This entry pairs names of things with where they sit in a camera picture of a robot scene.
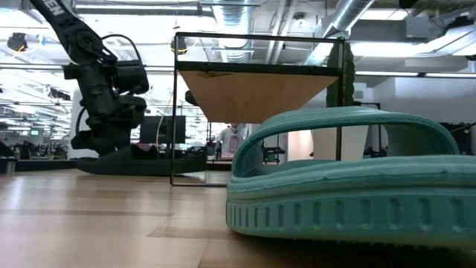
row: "ceiling light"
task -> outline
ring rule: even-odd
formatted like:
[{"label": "ceiling light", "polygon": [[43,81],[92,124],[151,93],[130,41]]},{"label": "ceiling light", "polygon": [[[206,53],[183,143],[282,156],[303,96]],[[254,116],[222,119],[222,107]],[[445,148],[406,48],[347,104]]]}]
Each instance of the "ceiling light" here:
[{"label": "ceiling light", "polygon": [[23,130],[30,130],[30,127],[9,127],[8,130],[23,131]]},{"label": "ceiling light", "polygon": [[354,42],[352,53],[363,57],[412,57],[417,44],[406,42]]},{"label": "ceiling light", "polygon": [[359,76],[383,76],[383,77],[416,77],[417,72],[407,71],[356,71]]},{"label": "ceiling light", "polygon": [[427,73],[425,77],[437,78],[476,78],[476,74],[458,74],[458,73]]},{"label": "ceiling light", "polygon": [[360,19],[366,20],[403,20],[408,16],[408,12],[405,10],[395,9],[368,9],[360,17]]},{"label": "ceiling light", "polygon": [[146,71],[173,71],[173,66],[146,66]]},{"label": "ceiling light", "polygon": [[10,64],[0,63],[0,69],[21,69],[21,70],[58,70],[62,71],[62,66],[49,64]]},{"label": "ceiling light", "polygon": [[193,6],[133,5],[133,4],[77,4],[76,9],[95,8],[104,10],[196,10]]}]

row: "black robotic arm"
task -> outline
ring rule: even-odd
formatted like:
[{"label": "black robotic arm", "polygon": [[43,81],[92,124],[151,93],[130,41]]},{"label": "black robotic arm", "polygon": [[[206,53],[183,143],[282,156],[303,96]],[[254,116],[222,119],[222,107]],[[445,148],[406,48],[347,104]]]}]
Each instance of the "black robotic arm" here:
[{"label": "black robotic arm", "polygon": [[133,95],[149,90],[140,57],[118,61],[102,39],[60,0],[30,1],[76,63],[63,66],[63,71],[65,79],[78,82],[83,96],[80,105],[89,114],[86,123],[91,129],[77,132],[72,147],[95,150],[104,156],[130,145],[131,129],[142,122],[147,107],[143,98]]}]

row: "cable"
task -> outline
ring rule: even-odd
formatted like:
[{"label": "cable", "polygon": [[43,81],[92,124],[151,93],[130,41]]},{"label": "cable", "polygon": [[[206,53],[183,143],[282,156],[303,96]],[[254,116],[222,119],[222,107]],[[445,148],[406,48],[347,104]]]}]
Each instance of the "cable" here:
[{"label": "cable", "polygon": [[81,123],[81,118],[83,116],[84,111],[86,111],[86,107],[83,107],[80,111],[80,114],[77,116],[76,120],[76,136],[80,136],[80,123]]},{"label": "cable", "polygon": [[165,110],[164,110],[164,113],[162,114],[161,120],[158,122],[157,134],[155,135],[155,148],[157,148],[157,152],[158,152],[158,134],[161,129],[162,121],[164,120],[164,117],[165,117],[165,112],[167,111],[167,109],[169,109],[169,105],[170,105],[170,101],[172,100],[172,97],[173,97],[173,93],[170,94],[169,102],[165,106]]},{"label": "cable", "polygon": [[460,130],[466,130],[466,129],[470,128],[470,127],[473,127],[474,125],[476,125],[476,123],[467,124],[466,126],[458,127],[458,128],[456,128],[456,129],[450,131],[450,133],[455,133],[455,132],[458,132],[458,131],[460,131]]},{"label": "cable", "polygon": [[438,25],[434,20],[433,18],[428,18],[430,20],[431,23],[433,23],[435,26],[437,26],[438,28],[442,28],[442,29],[445,29],[444,26],[441,26],[441,25]]},{"label": "cable", "polygon": [[139,53],[139,50],[137,49],[137,46],[135,45],[134,41],[132,41],[132,39],[130,39],[129,37],[127,37],[123,34],[116,34],[116,33],[103,36],[103,37],[101,37],[101,39],[105,40],[105,39],[108,39],[108,38],[111,38],[111,37],[122,37],[122,38],[126,39],[127,41],[129,41],[131,43],[132,47],[134,48],[134,51],[135,51],[135,54],[137,55],[137,59],[139,60],[140,66],[144,67],[144,64],[142,63],[141,54]]}]

